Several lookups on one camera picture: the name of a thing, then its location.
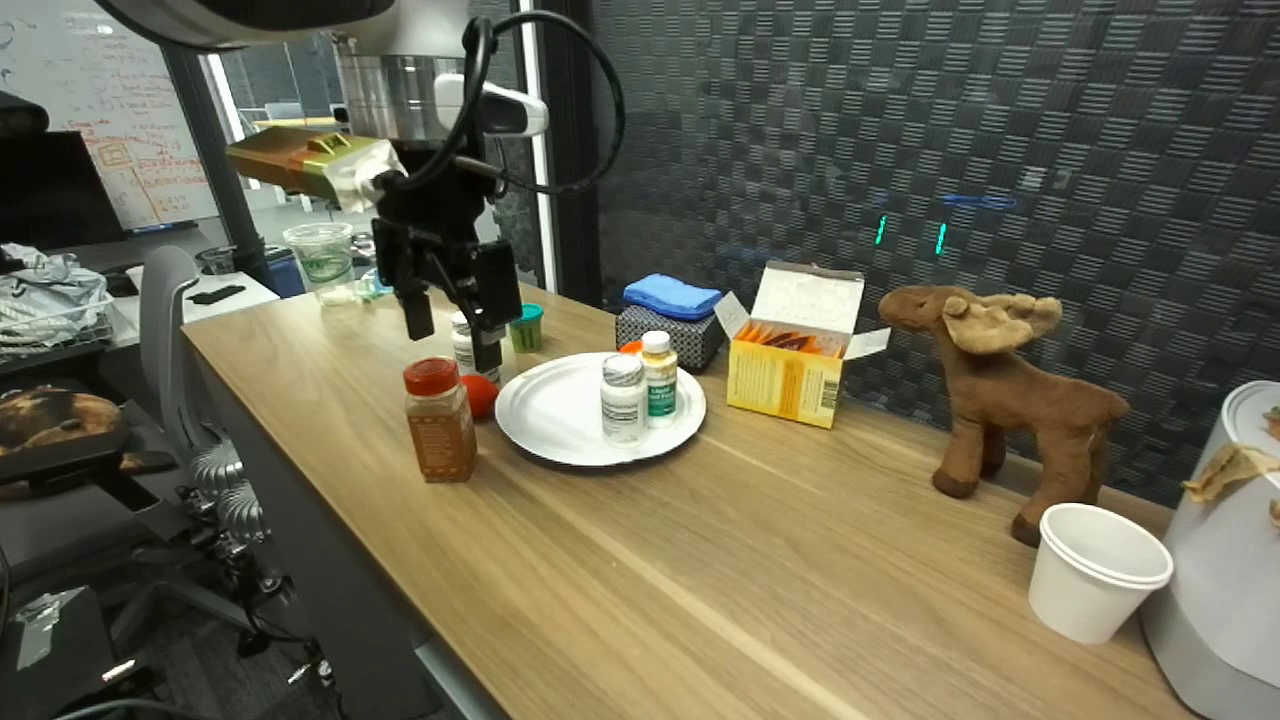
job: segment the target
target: computer monitor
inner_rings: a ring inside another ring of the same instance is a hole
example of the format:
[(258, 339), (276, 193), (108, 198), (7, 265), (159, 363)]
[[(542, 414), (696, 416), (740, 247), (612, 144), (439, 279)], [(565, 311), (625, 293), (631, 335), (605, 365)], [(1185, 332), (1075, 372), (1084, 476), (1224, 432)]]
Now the computer monitor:
[(3, 242), (51, 251), (128, 236), (78, 132), (0, 138)]

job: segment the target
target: orange ball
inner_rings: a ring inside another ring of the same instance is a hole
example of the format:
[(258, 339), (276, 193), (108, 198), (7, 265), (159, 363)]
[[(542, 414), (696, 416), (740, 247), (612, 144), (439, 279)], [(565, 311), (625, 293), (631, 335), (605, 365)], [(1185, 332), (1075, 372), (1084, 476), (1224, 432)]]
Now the orange ball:
[(493, 405), (498, 401), (498, 386), (484, 375), (462, 375), (458, 382), (467, 388), (467, 402), (471, 404), (471, 416), (484, 420), (493, 415)]

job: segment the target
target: cardboard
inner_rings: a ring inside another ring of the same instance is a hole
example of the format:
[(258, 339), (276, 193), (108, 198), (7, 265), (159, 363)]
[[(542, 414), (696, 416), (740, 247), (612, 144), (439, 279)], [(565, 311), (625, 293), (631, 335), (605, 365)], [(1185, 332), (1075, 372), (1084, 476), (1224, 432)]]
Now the cardboard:
[[(854, 334), (867, 282), (861, 273), (771, 260), (750, 313), (732, 293), (716, 305), (730, 340), (728, 404), (831, 428), (845, 360), (884, 350), (888, 328)], [(815, 355), (739, 340), (751, 322), (765, 322), (844, 347), (842, 356)]]

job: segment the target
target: white paper plate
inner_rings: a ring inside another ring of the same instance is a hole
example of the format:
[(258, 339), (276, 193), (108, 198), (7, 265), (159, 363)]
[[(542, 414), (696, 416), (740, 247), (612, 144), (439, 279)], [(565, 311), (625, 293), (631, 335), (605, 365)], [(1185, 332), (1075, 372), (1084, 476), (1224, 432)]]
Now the white paper plate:
[(707, 396), (692, 375), (678, 370), (676, 421), (652, 428), (639, 445), (618, 447), (604, 441), (600, 421), (600, 365), (612, 352), (570, 355), (516, 375), (498, 393), (498, 427), (520, 447), (539, 457), (600, 468), (655, 457), (694, 437), (707, 416)]

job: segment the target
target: moose hoof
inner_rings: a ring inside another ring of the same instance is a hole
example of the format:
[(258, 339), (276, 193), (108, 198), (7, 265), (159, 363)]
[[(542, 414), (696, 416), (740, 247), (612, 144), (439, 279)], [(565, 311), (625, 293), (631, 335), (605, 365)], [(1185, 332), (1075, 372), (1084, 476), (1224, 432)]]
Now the moose hoof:
[(1014, 515), (1014, 523), (1009, 528), (1009, 534), (1028, 547), (1039, 547), (1039, 525), (1027, 520), (1020, 514)]
[(978, 482), (974, 480), (972, 483), (965, 483), (952, 478), (942, 470), (936, 470), (933, 473), (933, 487), (938, 488), (938, 492), (942, 495), (964, 500), (978, 489)]

